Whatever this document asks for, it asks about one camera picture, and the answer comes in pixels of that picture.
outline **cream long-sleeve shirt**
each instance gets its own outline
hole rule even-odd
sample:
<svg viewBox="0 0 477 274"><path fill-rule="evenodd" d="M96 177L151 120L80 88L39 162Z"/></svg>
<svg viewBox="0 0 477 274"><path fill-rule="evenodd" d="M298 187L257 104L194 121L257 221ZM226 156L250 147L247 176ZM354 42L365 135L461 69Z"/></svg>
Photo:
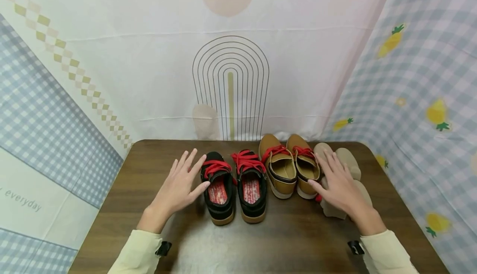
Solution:
<svg viewBox="0 0 477 274"><path fill-rule="evenodd" d="M132 231L108 274L154 274L161 245L158 234ZM370 274L418 274L401 242L392 231L361 237L364 262Z"/></svg>

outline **wooden table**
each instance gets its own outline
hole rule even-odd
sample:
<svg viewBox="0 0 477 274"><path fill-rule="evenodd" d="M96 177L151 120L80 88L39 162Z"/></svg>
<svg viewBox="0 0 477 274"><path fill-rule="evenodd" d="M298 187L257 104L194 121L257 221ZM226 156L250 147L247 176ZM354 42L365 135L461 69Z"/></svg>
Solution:
<svg viewBox="0 0 477 274"><path fill-rule="evenodd" d="M360 143L329 145L353 153L374 207L399 237L417 270L421 274L448 273L371 151ZM71 274L107 273L173 160L193 148L198 149L198 157L217 151L232 164L230 154L257 150L258 142L135 143L78 252ZM240 211L238 201L236 211ZM320 205L297 194L282 200L268 192L267 215L262 223L246 224L238 213L231 224L223 227L212 224L201 197L169 220L163 237L173 246L159 262L156 273L367 273L362 258L351 255L346 245L359 238L354 224L348 219L325 217Z"/></svg>

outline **finger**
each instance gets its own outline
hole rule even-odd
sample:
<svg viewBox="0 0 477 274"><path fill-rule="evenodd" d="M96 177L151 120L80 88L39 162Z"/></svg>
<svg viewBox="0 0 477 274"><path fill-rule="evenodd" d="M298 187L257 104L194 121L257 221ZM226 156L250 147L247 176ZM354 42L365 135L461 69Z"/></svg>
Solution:
<svg viewBox="0 0 477 274"><path fill-rule="evenodd" d="M326 155L326 160L328 161L328 164L330 165L330 169L333 171L333 173L338 173L339 171L339 168L336 166L336 161L335 161L335 158L333 158L333 154L328 152L328 151L325 151L325 155Z"/></svg>
<svg viewBox="0 0 477 274"><path fill-rule="evenodd" d="M193 177L195 177L199 171L200 168L202 167L202 164L204 164L204 161L206 160L207 155L202 155L202 157L199 158L199 160L194 164L194 166L191 168L189 171L189 174L191 174Z"/></svg>
<svg viewBox="0 0 477 274"><path fill-rule="evenodd" d="M353 176L351 176L351 171L348 168L348 164L344 164L344 173L348 179L353 179Z"/></svg>
<svg viewBox="0 0 477 274"><path fill-rule="evenodd" d="M328 195L328 190L324 189L323 186L321 186L320 183L316 182L315 180L308 180L308 184L310 184L311 187L323 198L325 198L325 195Z"/></svg>
<svg viewBox="0 0 477 274"><path fill-rule="evenodd" d="M188 195L188 202L191 204L210 186L210 182L206 181L195 187Z"/></svg>
<svg viewBox="0 0 477 274"><path fill-rule="evenodd" d="M185 159L187 158L187 155L189 154L188 151L184 151L184 154L182 154L182 157L180 158L179 160L179 163L178 163L178 166L177 166L177 170L181 170L182 169L182 165L184 165L184 162L186 161Z"/></svg>
<svg viewBox="0 0 477 274"><path fill-rule="evenodd" d="M338 154L336 154L336 152L333 152L333 159L335 159L335 164L336 164L336 167L344 172L345 171L345 168L343 168L343 165L341 164L341 161L339 160L338 158Z"/></svg>
<svg viewBox="0 0 477 274"><path fill-rule="evenodd" d="M333 171L331 170L330 165L328 164L328 162L325 161L320 156L316 156L316 159L318 160L318 163L320 164L320 167L323 170L323 173L325 173L325 177L327 177L328 179L330 177L333 177L334 174L333 174Z"/></svg>
<svg viewBox="0 0 477 274"><path fill-rule="evenodd" d="M192 152L190 153L189 157L185 160L184 166L182 167L182 169L185 169L186 171L189 171L189 168L190 168L190 166L192 164L192 161L194 160L196 154L197 154L197 149L194 148L192 150Z"/></svg>
<svg viewBox="0 0 477 274"><path fill-rule="evenodd" d="M172 164L171 170L169 171L169 176L176 171L176 167L178 166L179 161L177 159L174 160Z"/></svg>

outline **beige slipper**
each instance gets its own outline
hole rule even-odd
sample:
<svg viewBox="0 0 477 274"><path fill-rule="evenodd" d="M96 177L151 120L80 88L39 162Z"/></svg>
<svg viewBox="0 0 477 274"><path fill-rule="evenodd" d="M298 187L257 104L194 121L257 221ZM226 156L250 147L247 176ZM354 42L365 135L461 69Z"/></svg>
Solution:
<svg viewBox="0 0 477 274"><path fill-rule="evenodd" d="M321 186L323 186L324 189L328 189L328 182L326 178L321 179ZM325 214L326 217L336 217L343 220L346 219L347 214L345 213L345 211L336 208L329 202L325 201L325 199L321 200L320 206L321 208L323 208L323 214Z"/></svg>
<svg viewBox="0 0 477 274"><path fill-rule="evenodd" d="M324 161L328 161L326 159L326 155L325 155L325 152L323 151L323 149L326 149L326 151L328 151L329 154L331 154L333 152L331 147L327 143L324 143L324 142L321 142L321 143L317 144L315 146L315 148L313 149L313 152L315 152L315 155L320 156L320 158L323 159Z"/></svg>
<svg viewBox="0 0 477 274"><path fill-rule="evenodd" d="M368 205L373 207L371 196L369 196L368 190L366 190L366 187L363 185L363 183L359 182L358 180L354 180L354 184L358 187L359 191L361 191L361 194L363 195Z"/></svg>
<svg viewBox="0 0 477 274"><path fill-rule="evenodd" d="M371 201L371 197L369 196L368 190L366 190L366 187L363 185L363 183L359 182L358 180L353 180L353 182L358 187L359 191L363 195L368 205L372 207L373 202ZM328 182L326 178L323 178L321 180L321 186L323 186L324 189L328 189ZM323 213L326 217L336 217L343 220L347 217L347 214L343 210L336 208L324 199L321 200L320 206L321 208L323 208Z"/></svg>
<svg viewBox="0 0 477 274"><path fill-rule="evenodd" d="M359 169L358 162L348 149L337 149L336 156L338 156L338 160L341 162L341 164L348 165L349 171L353 179L358 181L361 180L361 170Z"/></svg>

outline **red shoelace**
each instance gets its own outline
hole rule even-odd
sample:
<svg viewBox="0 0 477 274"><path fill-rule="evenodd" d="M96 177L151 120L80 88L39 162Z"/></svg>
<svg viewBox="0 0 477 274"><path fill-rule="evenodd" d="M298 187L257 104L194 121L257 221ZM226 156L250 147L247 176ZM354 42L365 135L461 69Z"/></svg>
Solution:
<svg viewBox="0 0 477 274"><path fill-rule="evenodd" d="M315 160L315 155L313 154L313 150L310 148L301 148L299 146L294 146L292 150L293 152L295 151L298 152L298 156L303 155Z"/></svg>
<svg viewBox="0 0 477 274"><path fill-rule="evenodd" d="M226 171L227 173L232 172L232 167L225 161L220 160L209 160L204 162L203 165L208 165L206 168L204 178L209 179L209 174L214 174L218 171ZM236 180L232 177L233 183L236 185Z"/></svg>
<svg viewBox="0 0 477 274"><path fill-rule="evenodd" d="M262 164L265 164L265 162L267 161L267 158L270 156L270 154L272 154L272 155L276 155L276 154L290 155L290 152L288 152L287 148L283 145L270 147L270 148L267 149L267 151L265 151L265 154L262 156Z"/></svg>
<svg viewBox="0 0 477 274"><path fill-rule="evenodd" d="M239 171L246 171L251 168L255 168L258 171L261 171L262 173L266 172L265 166L263 163L258 159L257 154L252 154L250 150L243 150L240 151L239 153L233 153L232 159L234 160L235 164L237 165L237 173Z"/></svg>

